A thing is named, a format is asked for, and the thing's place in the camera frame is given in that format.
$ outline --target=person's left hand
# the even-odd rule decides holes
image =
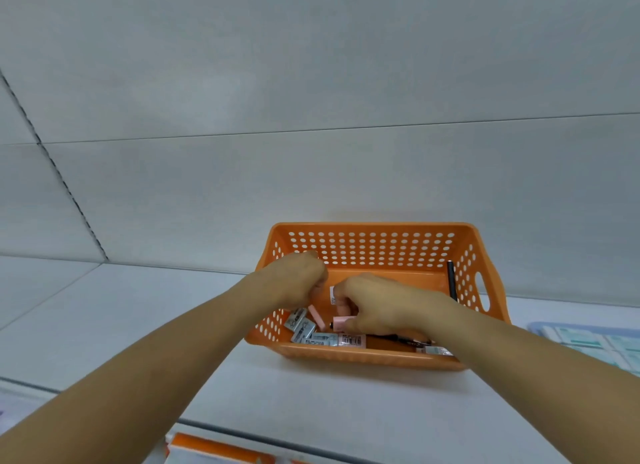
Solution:
[[[280,309],[296,309],[309,304],[309,299],[322,292],[328,272],[317,252],[292,253],[249,275],[264,284],[275,295]]]

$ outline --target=person's right arm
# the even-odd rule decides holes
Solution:
[[[364,274],[336,285],[348,332],[418,330],[446,347],[572,463],[640,461],[640,378],[420,290]]]

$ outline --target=orange plastic basket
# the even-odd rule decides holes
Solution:
[[[456,266],[459,303],[510,323],[500,275],[473,225],[279,223],[269,233],[256,270],[284,255],[306,250],[317,250],[320,259],[328,266],[329,279],[324,291],[311,301],[327,324],[337,315],[330,301],[329,287],[341,280],[372,272],[421,289],[448,294],[447,260],[453,260]],[[488,295],[486,310],[476,286],[477,274]],[[367,338],[366,349],[292,343],[292,331],[283,326],[288,316],[287,310],[274,311],[247,334],[245,341],[266,346],[289,358],[454,371],[465,368],[452,356],[416,353],[410,346],[373,337]]]

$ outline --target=pink eraser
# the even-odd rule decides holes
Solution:
[[[333,318],[333,322],[331,324],[331,329],[336,332],[344,331],[344,322],[348,319],[353,319],[354,315],[337,315]]]
[[[322,320],[322,317],[320,317],[320,313],[318,312],[318,309],[316,309],[313,306],[313,304],[307,307],[307,309],[309,309],[309,312],[311,313],[311,316],[314,318],[314,321],[318,325],[318,328],[320,328],[321,331],[324,331],[326,329],[326,324]]]

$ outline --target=person's left arm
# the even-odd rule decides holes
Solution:
[[[0,463],[139,464],[255,323],[276,309],[306,305],[325,279],[315,252],[288,255],[247,275],[0,436]]]

